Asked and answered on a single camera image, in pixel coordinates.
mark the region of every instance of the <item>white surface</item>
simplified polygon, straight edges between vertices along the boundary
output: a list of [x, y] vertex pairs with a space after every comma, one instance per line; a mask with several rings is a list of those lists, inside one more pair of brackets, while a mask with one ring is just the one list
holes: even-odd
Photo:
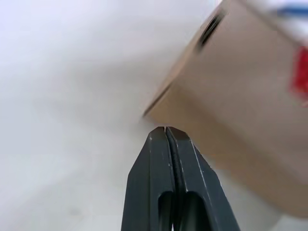
[[[0, 3], [1, 230], [120, 230], [141, 113], [214, 5]], [[307, 230], [221, 180], [243, 231]]]

